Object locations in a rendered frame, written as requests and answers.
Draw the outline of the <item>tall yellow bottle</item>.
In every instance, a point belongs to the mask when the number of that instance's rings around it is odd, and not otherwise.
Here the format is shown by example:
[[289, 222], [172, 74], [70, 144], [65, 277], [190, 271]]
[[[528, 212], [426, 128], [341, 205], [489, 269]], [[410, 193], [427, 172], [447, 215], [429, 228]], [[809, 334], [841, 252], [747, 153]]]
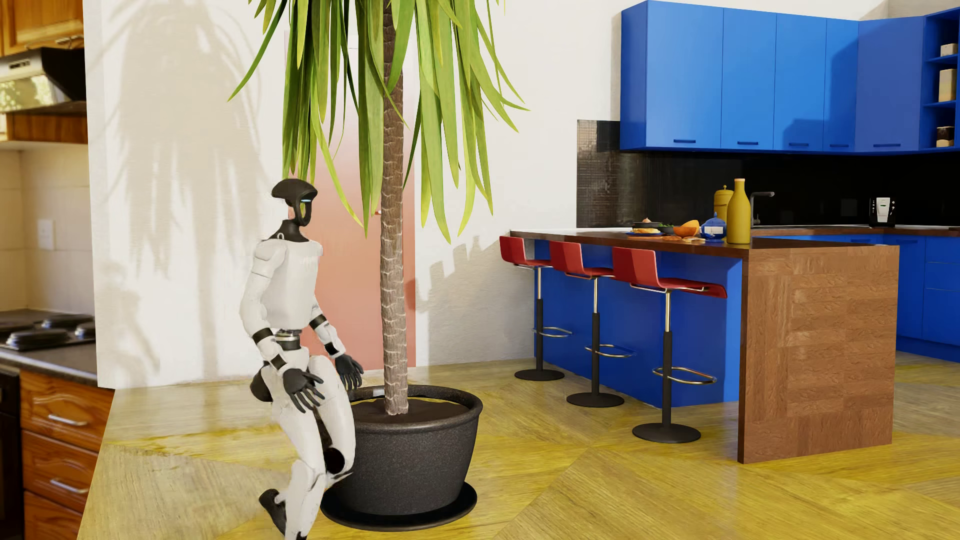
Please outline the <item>tall yellow bottle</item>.
[[752, 239], [752, 210], [746, 194], [746, 179], [735, 178], [726, 208], [726, 243], [748, 245]]

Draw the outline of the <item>black gas cooktop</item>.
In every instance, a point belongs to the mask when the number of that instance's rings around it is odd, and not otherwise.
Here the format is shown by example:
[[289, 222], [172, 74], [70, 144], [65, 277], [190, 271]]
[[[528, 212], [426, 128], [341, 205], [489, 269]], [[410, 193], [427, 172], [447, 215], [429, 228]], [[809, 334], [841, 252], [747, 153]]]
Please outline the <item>black gas cooktop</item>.
[[91, 314], [35, 309], [0, 311], [0, 349], [29, 352], [95, 343]]

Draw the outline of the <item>black round plant pot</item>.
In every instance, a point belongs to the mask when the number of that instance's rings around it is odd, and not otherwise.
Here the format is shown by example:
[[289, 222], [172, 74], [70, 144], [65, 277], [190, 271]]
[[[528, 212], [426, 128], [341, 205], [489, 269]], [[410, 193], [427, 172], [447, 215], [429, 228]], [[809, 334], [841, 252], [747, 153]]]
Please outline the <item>black round plant pot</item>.
[[348, 510], [408, 516], [454, 503], [465, 484], [483, 410], [474, 394], [447, 386], [408, 387], [408, 411], [386, 412], [383, 386], [348, 393], [356, 447], [352, 472], [337, 481]]

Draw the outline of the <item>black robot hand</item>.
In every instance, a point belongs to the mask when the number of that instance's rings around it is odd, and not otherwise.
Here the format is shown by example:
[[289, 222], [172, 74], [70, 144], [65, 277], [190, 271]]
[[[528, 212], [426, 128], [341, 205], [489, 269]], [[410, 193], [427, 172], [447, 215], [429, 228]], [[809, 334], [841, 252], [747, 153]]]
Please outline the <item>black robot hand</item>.
[[279, 374], [284, 391], [297, 411], [301, 413], [317, 411], [322, 405], [322, 400], [326, 399], [317, 388], [317, 385], [324, 383], [318, 375], [289, 366], [285, 366]]
[[336, 356], [333, 362], [346, 391], [362, 387], [364, 369], [348, 353]]

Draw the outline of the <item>white left robot leg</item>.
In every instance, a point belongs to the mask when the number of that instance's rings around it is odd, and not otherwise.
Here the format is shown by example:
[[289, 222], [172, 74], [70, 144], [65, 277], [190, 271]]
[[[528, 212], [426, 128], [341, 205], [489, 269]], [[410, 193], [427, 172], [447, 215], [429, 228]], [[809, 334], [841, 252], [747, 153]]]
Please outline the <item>white left robot leg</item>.
[[353, 472], [356, 451], [354, 413], [341, 375], [330, 359], [311, 355], [307, 370], [322, 379], [322, 383], [316, 384], [324, 396], [318, 408], [318, 421], [323, 426], [320, 443], [328, 485], [333, 485]]

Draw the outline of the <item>black robot head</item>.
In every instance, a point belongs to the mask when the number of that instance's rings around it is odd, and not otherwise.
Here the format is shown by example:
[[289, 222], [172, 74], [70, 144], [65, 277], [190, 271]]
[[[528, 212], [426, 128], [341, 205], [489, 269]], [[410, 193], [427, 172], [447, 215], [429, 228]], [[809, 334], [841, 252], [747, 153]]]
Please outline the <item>black robot head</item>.
[[310, 182], [299, 178], [284, 178], [270, 191], [273, 198], [283, 200], [291, 209], [290, 220], [299, 227], [306, 227], [311, 219], [311, 205], [318, 191]]

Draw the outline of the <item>blue wall cabinets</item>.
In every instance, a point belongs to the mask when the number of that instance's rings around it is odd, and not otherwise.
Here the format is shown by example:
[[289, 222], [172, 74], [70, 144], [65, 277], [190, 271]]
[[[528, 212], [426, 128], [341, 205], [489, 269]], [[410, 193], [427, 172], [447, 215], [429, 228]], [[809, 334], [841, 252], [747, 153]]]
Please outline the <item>blue wall cabinets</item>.
[[960, 6], [855, 21], [647, 0], [621, 12], [623, 151], [946, 153]]

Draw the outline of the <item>wooden drawer cabinet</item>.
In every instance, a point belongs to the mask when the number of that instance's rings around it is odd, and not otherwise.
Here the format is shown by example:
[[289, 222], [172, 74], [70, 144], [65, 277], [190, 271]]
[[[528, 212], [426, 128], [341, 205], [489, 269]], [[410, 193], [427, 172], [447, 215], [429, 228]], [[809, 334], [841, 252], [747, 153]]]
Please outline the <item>wooden drawer cabinet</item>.
[[76, 540], [114, 390], [22, 370], [25, 540]]

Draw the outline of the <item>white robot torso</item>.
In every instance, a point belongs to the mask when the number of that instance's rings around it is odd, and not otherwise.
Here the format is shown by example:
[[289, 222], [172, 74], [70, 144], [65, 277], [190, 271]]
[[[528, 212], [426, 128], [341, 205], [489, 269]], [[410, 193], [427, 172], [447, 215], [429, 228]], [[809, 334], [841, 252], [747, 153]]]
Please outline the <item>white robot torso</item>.
[[317, 330], [327, 323], [314, 291], [323, 246], [304, 237], [301, 226], [293, 219], [284, 220], [266, 242], [283, 254], [261, 298], [267, 321], [277, 331], [279, 342], [299, 340], [298, 334], [304, 327]]

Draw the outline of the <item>silver range hood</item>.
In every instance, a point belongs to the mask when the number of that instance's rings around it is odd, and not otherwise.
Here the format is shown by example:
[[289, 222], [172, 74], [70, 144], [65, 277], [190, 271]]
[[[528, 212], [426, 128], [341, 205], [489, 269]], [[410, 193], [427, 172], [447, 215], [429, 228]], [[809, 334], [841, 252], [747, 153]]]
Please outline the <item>silver range hood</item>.
[[0, 114], [86, 113], [84, 48], [40, 47], [0, 56]]

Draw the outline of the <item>pink door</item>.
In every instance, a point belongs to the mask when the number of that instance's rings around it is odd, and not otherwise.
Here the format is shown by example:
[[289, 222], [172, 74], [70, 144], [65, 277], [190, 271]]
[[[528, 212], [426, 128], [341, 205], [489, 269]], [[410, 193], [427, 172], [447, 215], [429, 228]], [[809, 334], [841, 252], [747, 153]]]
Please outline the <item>pink door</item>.
[[[331, 149], [339, 148], [333, 163], [343, 193], [359, 216], [362, 211], [358, 171], [357, 116], [351, 105], [334, 131]], [[382, 370], [383, 346], [379, 290], [380, 217], [369, 220], [367, 234], [343, 206], [328, 169], [321, 164], [315, 178], [318, 195], [303, 234], [322, 245], [318, 259], [316, 297], [324, 315], [338, 332], [345, 350], [366, 371]], [[415, 216], [414, 175], [403, 195], [402, 255], [407, 361], [416, 366]]]

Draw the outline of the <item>wood and blue kitchen island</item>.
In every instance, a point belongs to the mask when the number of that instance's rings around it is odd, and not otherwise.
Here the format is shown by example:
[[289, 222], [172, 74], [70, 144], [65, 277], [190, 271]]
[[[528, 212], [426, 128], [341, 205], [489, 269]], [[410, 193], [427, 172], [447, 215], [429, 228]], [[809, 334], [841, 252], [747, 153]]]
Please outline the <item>wood and blue kitchen island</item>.
[[[661, 278], [717, 284], [726, 299], [675, 291], [672, 362], [714, 376], [672, 383], [671, 405], [738, 399], [740, 463], [890, 444], [893, 431], [899, 248], [757, 237], [748, 245], [633, 236], [625, 231], [511, 232], [527, 256], [549, 242], [581, 244], [587, 267], [613, 269], [613, 249], [652, 250]], [[542, 269], [543, 322], [572, 333], [547, 361], [592, 374], [593, 283]], [[665, 295], [599, 279], [600, 386], [663, 408]]]

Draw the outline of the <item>black pot saucer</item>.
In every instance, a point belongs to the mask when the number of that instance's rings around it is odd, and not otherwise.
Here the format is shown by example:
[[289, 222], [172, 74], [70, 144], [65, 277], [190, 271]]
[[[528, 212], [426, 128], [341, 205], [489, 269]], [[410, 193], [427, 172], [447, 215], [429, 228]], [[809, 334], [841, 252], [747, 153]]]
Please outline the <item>black pot saucer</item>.
[[406, 533], [433, 529], [454, 522], [469, 514], [477, 503], [477, 492], [467, 482], [454, 500], [437, 509], [412, 514], [374, 514], [347, 507], [335, 486], [326, 491], [320, 511], [331, 522], [355, 530], [377, 533]]

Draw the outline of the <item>blue base cabinets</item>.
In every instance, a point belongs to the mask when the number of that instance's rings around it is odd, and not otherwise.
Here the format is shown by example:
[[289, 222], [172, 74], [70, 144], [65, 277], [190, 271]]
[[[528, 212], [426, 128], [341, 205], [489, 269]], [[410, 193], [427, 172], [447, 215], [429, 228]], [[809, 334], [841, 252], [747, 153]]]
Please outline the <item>blue base cabinets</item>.
[[913, 232], [838, 226], [759, 227], [755, 238], [899, 248], [896, 349], [960, 362], [960, 232], [918, 228]]

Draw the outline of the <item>wooden wall cabinet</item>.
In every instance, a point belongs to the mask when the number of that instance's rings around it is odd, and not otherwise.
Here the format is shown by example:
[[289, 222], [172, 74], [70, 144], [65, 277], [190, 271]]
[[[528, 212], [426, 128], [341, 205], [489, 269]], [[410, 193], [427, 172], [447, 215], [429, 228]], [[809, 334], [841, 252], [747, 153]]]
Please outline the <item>wooden wall cabinet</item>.
[[84, 30], [83, 0], [0, 0], [0, 56], [83, 48]]

